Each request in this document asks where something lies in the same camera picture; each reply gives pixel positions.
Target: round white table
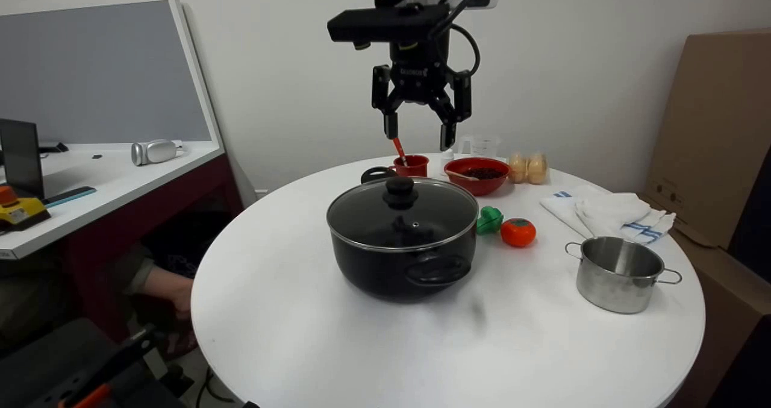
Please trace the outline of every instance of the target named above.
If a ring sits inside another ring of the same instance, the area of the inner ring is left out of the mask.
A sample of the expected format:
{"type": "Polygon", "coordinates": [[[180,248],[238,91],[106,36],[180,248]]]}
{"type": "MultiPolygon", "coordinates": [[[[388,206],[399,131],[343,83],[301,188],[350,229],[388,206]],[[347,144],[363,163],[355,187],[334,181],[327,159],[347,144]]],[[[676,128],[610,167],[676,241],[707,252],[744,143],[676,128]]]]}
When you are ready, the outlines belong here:
{"type": "MultiPolygon", "coordinates": [[[[429,175],[440,156],[429,155],[429,175]]],[[[243,211],[204,256],[193,285],[198,342],[241,400],[262,408],[652,408],[664,406],[701,347],[705,311],[691,263],[664,237],[651,248],[678,285],[617,315],[576,290],[581,241],[539,199],[586,183],[550,171],[547,185],[506,183],[479,206],[535,224],[510,248],[479,237],[473,270],[416,304],[372,298],[346,281],[328,205],[393,156],[309,175],[243,211]]]]}

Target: white wall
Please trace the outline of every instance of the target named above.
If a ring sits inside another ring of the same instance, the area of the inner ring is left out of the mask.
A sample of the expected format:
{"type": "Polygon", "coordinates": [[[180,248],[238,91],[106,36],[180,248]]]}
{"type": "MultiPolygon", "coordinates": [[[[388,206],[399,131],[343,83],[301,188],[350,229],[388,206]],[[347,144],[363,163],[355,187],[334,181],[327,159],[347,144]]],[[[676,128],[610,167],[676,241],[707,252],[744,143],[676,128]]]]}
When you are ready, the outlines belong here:
{"type": "MultiPolygon", "coordinates": [[[[137,0],[0,0],[0,13],[137,0]]],[[[326,21],[372,0],[182,0],[229,150],[256,188],[392,146],[369,106],[386,49],[328,39],[326,21]]],[[[685,36],[771,26],[771,0],[501,0],[465,12],[482,67],[459,134],[495,133],[502,153],[541,150],[551,165],[610,189],[639,189],[685,36]]],[[[470,49],[454,37],[451,63],[470,49]]],[[[427,108],[399,110],[408,152],[439,146],[427,108]]]]}

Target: red bowl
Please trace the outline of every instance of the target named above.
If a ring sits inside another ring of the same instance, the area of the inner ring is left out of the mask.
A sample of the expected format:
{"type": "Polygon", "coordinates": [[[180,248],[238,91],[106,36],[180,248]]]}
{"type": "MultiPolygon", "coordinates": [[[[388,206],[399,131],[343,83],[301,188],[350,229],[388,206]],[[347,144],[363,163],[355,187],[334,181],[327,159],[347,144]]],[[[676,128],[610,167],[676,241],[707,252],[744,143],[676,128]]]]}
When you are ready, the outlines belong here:
{"type": "Polygon", "coordinates": [[[444,166],[445,171],[456,172],[457,174],[466,174],[470,169],[496,169],[502,175],[495,179],[466,180],[456,175],[447,175],[449,181],[455,185],[460,185],[474,196],[485,196],[501,188],[507,177],[509,177],[509,164],[501,163],[497,159],[490,158],[461,158],[450,161],[444,166]]]}

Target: monitor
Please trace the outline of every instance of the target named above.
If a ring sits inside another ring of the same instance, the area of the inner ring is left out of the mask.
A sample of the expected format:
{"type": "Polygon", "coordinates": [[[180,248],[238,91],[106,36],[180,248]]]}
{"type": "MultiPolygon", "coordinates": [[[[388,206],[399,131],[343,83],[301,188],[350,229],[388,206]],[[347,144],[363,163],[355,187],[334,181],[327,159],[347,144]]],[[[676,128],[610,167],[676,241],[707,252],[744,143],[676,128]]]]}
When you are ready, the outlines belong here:
{"type": "Polygon", "coordinates": [[[5,162],[5,182],[19,196],[44,199],[38,130],[34,123],[0,119],[0,145],[5,162]]]}

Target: white desk surface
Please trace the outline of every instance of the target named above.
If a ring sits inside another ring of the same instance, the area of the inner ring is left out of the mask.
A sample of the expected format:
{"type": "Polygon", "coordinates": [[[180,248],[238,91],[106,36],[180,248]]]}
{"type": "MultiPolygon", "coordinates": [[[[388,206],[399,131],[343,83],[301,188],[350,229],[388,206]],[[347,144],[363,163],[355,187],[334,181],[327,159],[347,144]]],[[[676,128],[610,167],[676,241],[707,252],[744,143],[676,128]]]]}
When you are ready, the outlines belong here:
{"type": "MultiPolygon", "coordinates": [[[[440,156],[429,174],[439,177],[440,156]]],[[[372,298],[336,265],[325,213],[365,169],[393,156],[309,175],[247,208],[217,237],[193,284],[204,356],[242,400],[270,408],[665,406],[702,343],[699,279],[671,237],[652,244],[681,284],[657,285],[636,315],[576,290],[582,240],[539,199],[584,180],[479,197],[535,224],[529,248],[479,237],[471,273],[417,304],[372,298]]]]}
{"type": "MultiPolygon", "coordinates": [[[[215,142],[185,142],[185,152],[160,164],[135,166],[130,144],[71,144],[69,152],[41,159],[46,196],[79,186],[96,193],[50,208],[51,218],[0,235],[0,259],[19,259],[179,177],[223,153],[215,142]],[[92,159],[93,155],[102,158],[92,159]]],[[[0,168],[0,183],[5,170],[0,168]]]]}

